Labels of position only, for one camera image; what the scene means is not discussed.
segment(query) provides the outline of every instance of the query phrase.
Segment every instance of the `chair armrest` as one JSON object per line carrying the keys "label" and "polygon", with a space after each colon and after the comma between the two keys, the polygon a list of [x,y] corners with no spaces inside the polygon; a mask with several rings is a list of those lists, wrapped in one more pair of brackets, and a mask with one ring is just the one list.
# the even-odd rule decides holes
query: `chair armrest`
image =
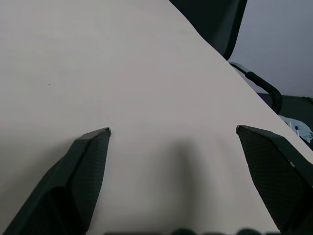
{"label": "chair armrest", "polygon": [[232,63],[230,62],[230,65],[236,69],[238,69],[240,72],[242,72],[247,79],[250,81],[254,82],[257,86],[263,88],[272,98],[273,104],[272,104],[272,110],[276,113],[279,114],[282,104],[283,104],[283,98],[282,94],[273,87],[270,83],[267,81],[263,80],[260,78],[258,75],[256,75],[254,72],[251,72],[244,66],[238,64],[238,63]]}

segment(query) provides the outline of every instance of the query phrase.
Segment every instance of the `black armrest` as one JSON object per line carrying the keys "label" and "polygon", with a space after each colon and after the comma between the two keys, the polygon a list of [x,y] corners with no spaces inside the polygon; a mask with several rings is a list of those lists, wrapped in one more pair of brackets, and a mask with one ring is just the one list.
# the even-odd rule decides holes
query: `black armrest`
{"label": "black armrest", "polygon": [[270,83],[260,78],[258,75],[256,75],[254,72],[249,71],[245,67],[243,67],[240,64],[237,63],[230,63],[230,65],[236,69],[238,69],[240,72],[242,72],[247,79],[254,82],[257,86],[263,88],[272,98],[272,110],[279,114],[282,104],[283,104],[283,98],[280,92],[273,87]]}

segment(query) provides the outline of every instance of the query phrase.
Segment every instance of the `white table surface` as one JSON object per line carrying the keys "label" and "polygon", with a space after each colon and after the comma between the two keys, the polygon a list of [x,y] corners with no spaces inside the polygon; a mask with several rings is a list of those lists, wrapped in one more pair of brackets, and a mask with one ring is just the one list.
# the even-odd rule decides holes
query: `white table surface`
{"label": "white table surface", "polygon": [[277,230],[238,124],[311,150],[167,0],[2,0],[0,232],[80,135],[112,129],[89,235]]}

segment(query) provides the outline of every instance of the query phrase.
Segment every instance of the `gray wall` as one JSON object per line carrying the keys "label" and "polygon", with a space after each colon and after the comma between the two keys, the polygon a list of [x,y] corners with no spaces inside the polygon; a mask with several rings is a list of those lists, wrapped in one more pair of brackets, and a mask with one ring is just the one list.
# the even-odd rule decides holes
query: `gray wall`
{"label": "gray wall", "polygon": [[313,97],[312,53],[313,0],[248,0],[229,61],[244,65],[282,94]]}

